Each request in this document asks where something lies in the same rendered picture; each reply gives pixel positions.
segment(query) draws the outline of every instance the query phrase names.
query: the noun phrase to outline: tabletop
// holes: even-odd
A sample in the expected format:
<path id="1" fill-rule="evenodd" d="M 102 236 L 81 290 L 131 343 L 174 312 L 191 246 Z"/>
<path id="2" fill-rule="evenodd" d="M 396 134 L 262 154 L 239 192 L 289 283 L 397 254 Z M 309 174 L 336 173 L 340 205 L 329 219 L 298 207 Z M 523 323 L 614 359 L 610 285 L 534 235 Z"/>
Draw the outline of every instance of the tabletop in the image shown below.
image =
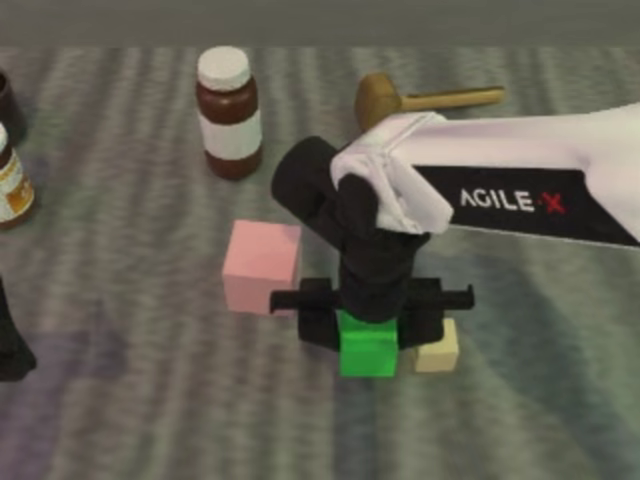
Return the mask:
<path id="1" fill-rule="evenodd" d="M 283 318 L 226 311 L 234 219 L 295 224 L 269 195 L 296 141 L 357 135 L 358 78 L 399 90 L 505 85 L 449 118 L 591 112 L 640 100 L 640 50 L 250 48 L 265 157 L 207 171 L 197 48 L 0 49 L 29 118 L 41 206 L 0 237 L 40 366 L 0 385 L 7 480 L 640 478 L 640 256 L 451 230 L 416 274 L 473 284 L 455 372 L 345 379 Z M 303 234 L 305 275 L 337 259 Z"/>

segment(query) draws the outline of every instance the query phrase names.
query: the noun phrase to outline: black cup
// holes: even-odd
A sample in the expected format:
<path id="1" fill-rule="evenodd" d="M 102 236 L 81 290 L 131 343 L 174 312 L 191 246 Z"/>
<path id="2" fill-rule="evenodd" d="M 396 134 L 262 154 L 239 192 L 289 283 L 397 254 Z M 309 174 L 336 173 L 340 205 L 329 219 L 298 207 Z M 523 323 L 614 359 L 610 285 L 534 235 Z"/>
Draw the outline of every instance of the black cup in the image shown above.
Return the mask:
<path id="1" fill-rule="evenodd" d="M 27 136 L 27 123 L 16 102 L 7 74 L 0 69 L 0 123 L 9 135 L 9 142 L 14 147 Z"/>

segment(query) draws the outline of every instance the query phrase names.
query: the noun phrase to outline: pink cube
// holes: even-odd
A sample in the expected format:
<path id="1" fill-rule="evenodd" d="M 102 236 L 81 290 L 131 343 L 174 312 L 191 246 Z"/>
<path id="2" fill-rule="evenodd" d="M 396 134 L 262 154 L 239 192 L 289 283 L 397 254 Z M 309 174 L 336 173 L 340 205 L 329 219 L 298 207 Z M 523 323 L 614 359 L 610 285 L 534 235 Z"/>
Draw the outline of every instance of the pink cube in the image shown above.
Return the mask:
<path id="1" fill-rule="evenodd" d="M 269 315 L 272 291 L 297 288 L 301 235 L 296 226 L 235 221 L 222 269 L 230 311 Z"/>

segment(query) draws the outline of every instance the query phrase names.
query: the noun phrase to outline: logo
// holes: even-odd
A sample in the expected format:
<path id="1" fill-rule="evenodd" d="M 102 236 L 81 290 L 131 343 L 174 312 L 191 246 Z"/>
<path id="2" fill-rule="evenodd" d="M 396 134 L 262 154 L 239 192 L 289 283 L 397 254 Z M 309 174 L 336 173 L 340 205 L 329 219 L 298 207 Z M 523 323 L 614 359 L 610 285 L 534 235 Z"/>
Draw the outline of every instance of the logo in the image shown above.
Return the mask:
<path id="1" fill-rule="evenodd" d="M 546 213 L 566 213 L 562 196 L 559 193 L 543 192 L 534 198 L 526 190 L 507 192 L 505 190 L 476 188 L 469 192 L 463 188 L 460 193 L 460 206 L 495 208 L 514 212 L 536 212 L 536 206 L 541 206 L 546 209 Z"/>

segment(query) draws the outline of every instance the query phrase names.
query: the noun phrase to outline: mallet head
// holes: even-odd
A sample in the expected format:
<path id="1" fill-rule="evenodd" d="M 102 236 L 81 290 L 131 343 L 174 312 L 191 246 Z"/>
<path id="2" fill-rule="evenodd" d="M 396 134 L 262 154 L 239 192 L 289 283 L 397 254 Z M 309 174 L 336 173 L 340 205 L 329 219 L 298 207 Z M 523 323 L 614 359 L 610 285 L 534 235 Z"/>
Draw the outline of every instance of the mallet head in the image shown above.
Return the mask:
<path id="1" fill-rule="evenodd" d="M 371 73 L 360 80 L 354 110 L 361 131 L 369 130 L 400 107 L 400 96 L 386 73 Z"/>

